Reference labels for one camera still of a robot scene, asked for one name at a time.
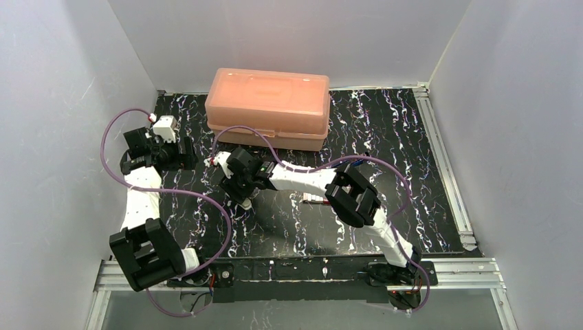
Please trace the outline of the red white staple box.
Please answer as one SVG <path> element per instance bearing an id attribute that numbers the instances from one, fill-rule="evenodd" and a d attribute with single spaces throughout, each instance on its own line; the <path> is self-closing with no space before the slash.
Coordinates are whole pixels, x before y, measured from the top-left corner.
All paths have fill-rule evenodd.
<path id="1" fill-rule="evenodd" d="M 314 204 L 314 205 L 329 205 L 329 201 L 322 196 L 314 195 L 310 193 L 304 192 L 302 194 L 302 202 L 305 204 Z"/>

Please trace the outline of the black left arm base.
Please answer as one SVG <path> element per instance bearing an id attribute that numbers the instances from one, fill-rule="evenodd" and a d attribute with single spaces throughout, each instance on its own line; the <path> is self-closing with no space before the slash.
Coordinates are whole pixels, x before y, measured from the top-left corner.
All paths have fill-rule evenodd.
<path id="1" fill-rule="evenodd" d="M 166 281 L 168 287 L 223 288 L 234 284 L 234 265 L 227 261 L 215 261 L 205 269 L 181 279 Z"/>

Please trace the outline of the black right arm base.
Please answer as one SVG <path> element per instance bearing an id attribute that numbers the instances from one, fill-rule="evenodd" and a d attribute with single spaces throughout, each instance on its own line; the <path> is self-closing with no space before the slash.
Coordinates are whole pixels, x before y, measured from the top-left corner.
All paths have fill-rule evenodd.
<path id="1" fill-rule="evenodd" d="M 423 268 L 427 277 L 414 265 L 402 268 L 380 262 L 369 263 L 364 268 L 364 272 L 368 276 L 371 285 L 404 285 L 409 289 L 416 289 L 419 286 L 423 287 L 427 283 L 429 283 L 429 286 L 438 285 L 439 280 L 434 263 L 420 261 L 418 264 Z"/>

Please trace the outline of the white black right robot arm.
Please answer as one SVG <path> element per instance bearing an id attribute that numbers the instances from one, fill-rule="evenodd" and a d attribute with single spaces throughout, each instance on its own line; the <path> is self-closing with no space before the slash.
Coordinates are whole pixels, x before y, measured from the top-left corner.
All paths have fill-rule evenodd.
<path id="1" fill-rule="evenodd" d="M 380 248 L 389 265 L 415 268 L 421 256 L 390 222 L 376 187 L 347 157 L 333 168 L 310 168 L 261 159 L 243 148 L 221 151 L 210 165 L 223 171 L 219 185 L 235 203 L 248 210 L 258 190 L 283 191 L 322 197 L 343 223 L 362 229 Z"/>

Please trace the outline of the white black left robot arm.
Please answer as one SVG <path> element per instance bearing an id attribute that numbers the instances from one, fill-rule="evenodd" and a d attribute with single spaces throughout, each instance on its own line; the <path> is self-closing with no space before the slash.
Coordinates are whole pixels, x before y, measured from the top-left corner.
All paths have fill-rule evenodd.
<path id="1" fill-rule="evenodd" d="M 160 218 L 163 171 L 193 170 L 193 141 L 170 126 L 154 125 L 124 134 L 128 149 L 120 170 L 129 185 L 121 230 L 109 245 L 129 286 L 140 292 L 201 265 L 194 248 L 181 248 Z"/>

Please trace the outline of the pink translucent plastic storage box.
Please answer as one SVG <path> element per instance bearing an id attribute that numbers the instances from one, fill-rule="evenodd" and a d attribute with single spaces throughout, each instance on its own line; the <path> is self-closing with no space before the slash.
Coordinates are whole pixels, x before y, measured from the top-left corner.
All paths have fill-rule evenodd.
<path id="1" fill-rule="evenodd" d="M 328 76 L 220 68 L 205 110 L 221 142 L 320 151 L 330 102 Z"/>

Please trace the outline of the black marble pattern mat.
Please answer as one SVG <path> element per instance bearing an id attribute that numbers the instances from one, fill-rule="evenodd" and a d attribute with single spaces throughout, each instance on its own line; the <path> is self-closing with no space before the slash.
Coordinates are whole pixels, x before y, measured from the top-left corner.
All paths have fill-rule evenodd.
<path id="1" fill-rule="evenodd" d="M 339 90 L 330 93 L 329 134 L 318 152 L 278 150 L 292 164 L 315 167 L 343 155 L 364 154 L 384 166 L 359 171 L 379 191 L 399 233 L 424 256 L 470 257 L 480 250 L 463 242 L 452 205 L 412 89 Z M 305 203 L 293 191 L 262 190 L 249 210 L 219 187 L 222 172 L 198 163 L 195 170 L 162 173 L 160 216 L 183 247 L 212 256 L 226 236 L 222 216 L 232 219 L 231 258 L 377 254 L 361 230 L 339 220 L 328 205 Z"/>

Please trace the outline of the aluminium right frame rail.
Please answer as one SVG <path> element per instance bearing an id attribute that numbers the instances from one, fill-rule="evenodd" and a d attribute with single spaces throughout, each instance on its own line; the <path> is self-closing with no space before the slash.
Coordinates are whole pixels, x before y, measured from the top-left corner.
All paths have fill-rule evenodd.
<path id="1" fill-rule="evenodd" d="M 445 188 L 445 194 L 450 204 L 452 216 L 463 249 L 468 252 L 477 250 L 478 244 L 474 236 L 472 224 L 468 216 L 465 203 L 457 185 L 452 166 L 441 138 L 439 125 L 430 101 L 430 90 L 427 84 L 419 84 L 413 87 L 413 93 L 417 107 L 423 120 L 423 125 L 432 148 L 434 159 L 439 169 L 441 181 Z"/>

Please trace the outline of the aluminium frame rail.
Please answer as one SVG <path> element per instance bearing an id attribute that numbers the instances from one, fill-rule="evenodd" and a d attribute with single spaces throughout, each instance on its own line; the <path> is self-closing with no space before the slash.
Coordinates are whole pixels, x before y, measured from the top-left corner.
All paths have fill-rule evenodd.
<path id="1" fill-rule="evenodd" d="M 452 216 L 463 249 L 468 252 L 477 250 L 478 244 L 474 236 L 472 224 L 468 216 L 465 203 L 457 185 L 452 166 L 441 138 L 439 125 L 430 101 L 430 90 L 427 84 L 419 84 L 413 87 L 413 93 L 417 107 L 423 120 L 423 125 L 432 148 L 434 159 L 439 169 L 441 181 L 445 188 L 445 194 L 450 204 Z"/>
<path id="2" fill-rule="evenodd" d="M 342 283 L 362 280 L 364 268 L 377 257 L 235 258 L 226 266 L 227 283 Z M 429 258 L 421 262 L 431 289 L 506 289 L 494 258 Z"/>

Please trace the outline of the aluminium front frame rail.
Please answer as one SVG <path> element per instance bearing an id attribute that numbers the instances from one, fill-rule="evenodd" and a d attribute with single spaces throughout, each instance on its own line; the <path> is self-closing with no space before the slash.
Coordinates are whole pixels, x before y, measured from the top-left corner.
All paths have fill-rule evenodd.
<path id="1" fill-rule="evenodd" d="M 377 257 L 235 258 L 226 266 L 227 283 L 342 283 L 362 280 L 364 268 Z M 494 258 L 429 258 L 421 262 L 431 289 L 506 289 Z"/>

